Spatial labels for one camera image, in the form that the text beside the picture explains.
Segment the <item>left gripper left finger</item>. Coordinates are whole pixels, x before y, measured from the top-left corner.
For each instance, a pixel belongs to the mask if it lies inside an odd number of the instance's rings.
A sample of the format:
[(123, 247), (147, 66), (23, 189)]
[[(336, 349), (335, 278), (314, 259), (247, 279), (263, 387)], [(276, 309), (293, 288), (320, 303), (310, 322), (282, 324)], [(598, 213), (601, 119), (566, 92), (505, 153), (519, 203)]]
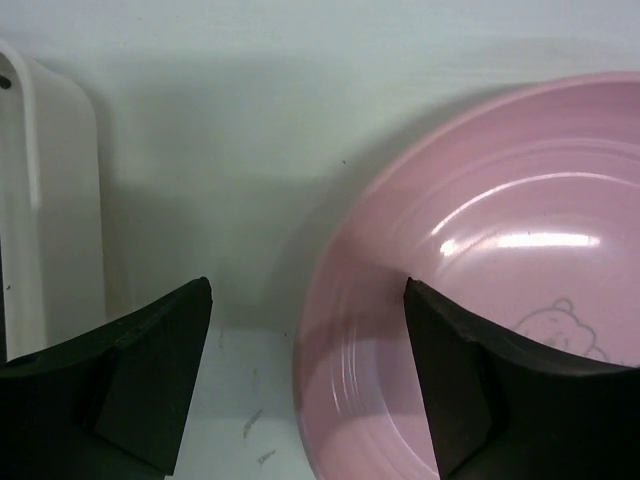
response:
[(1, 367), (4, 479), (173, 475), (212, 311), (207, 278)]

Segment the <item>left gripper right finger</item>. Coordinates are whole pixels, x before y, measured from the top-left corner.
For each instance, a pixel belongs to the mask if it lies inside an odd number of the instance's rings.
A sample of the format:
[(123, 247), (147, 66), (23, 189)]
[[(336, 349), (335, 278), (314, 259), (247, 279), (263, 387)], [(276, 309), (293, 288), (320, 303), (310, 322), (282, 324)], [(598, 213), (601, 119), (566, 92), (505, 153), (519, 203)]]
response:
[(537, 343), (409, 279), (404, 311), (443, 479), (635, 479), (639, 372)]

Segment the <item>pink plate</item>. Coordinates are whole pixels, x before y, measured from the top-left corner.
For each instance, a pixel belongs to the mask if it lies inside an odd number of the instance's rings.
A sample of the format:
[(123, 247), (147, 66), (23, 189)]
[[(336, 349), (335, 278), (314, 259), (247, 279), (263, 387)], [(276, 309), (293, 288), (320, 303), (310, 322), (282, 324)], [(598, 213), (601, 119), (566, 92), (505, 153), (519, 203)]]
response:
[(404, 320), (408, 279), (550, 346), (639, 363), (639, 76), (493, 99), (357, 201), (308, 289), (294, 354), (319, 479), (434, 479)]

